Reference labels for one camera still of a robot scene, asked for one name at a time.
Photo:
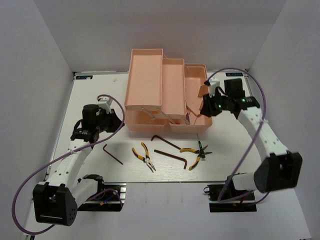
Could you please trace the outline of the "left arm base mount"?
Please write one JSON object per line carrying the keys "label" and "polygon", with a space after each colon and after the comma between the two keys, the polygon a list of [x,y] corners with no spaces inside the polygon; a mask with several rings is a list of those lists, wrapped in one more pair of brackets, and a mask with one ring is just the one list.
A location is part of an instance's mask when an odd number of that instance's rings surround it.
{"label": "left arm base mount", "polygon": [[78,211],[120,212],[125,202],[126,183],[107,183],[98,174],[77,179],[71,189]]}

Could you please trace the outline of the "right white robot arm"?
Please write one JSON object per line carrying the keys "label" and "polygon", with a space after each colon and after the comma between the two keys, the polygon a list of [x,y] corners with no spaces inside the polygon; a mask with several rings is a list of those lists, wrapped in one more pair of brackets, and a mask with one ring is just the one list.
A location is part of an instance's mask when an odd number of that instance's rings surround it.
{"label": "right white robot arm", "polygon": [[247,96],[240,78],[227,79],[224,88],[214,77],[204,83],[208,93],[203,95],[201,115],[215,117],[229,111],[242,124],[258,150],[261,164],[249,173],[233,173],[226,195],[236,200],[244,191],[261,193],[293,189],[298,184],[302,156],[291,152],[279,140],[265,119],[264,110],[254,96]]}

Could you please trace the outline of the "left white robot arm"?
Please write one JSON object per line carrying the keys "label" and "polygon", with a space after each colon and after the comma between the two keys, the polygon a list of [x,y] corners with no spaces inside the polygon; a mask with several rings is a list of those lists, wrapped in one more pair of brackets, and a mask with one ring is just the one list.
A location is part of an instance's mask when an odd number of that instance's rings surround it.
{"label": "left white robot arm", "polygon": [[38,223],[71,226],[78,208],[90,197],[99,200],[105,196],[103,177],[97,174],[77,175],[98,143],[100,134],[116,133],[123,126],[111,108],[112,99],[97,98],[96,104],[87,104],[82,109],[82,118],[73,127],[67,156],[43,183],[38,183],[32,192],[35,219]]}

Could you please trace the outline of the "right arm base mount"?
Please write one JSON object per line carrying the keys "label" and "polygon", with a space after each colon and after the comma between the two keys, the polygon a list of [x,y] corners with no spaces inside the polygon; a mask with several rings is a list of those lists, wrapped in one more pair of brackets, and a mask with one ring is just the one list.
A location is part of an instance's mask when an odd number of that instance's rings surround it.
{"label": "right arm base mount", "polygon": [[250,213],[256,212],[256,198],[254,193],[247,193],[245,190],[235,190],[229,186],[218,201],[219,194],[223,190],[224,184],[209,184],[203,189],[203,193],[208,196],[209,211],[211,213]]}

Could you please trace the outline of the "pink plastic tool box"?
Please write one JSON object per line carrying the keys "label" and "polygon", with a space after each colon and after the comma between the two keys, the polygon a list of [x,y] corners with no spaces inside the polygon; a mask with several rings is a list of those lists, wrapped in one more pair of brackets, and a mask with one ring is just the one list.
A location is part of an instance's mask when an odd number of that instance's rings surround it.
{"label": "pink plastic tool box", "polygon": [[[163,49],[133,49],[124,100],[125,124],[132,132],[204,133],[213,120],[200,114],[207,68],[168,58]],[[200,117],[187,112],[188,105]]]}

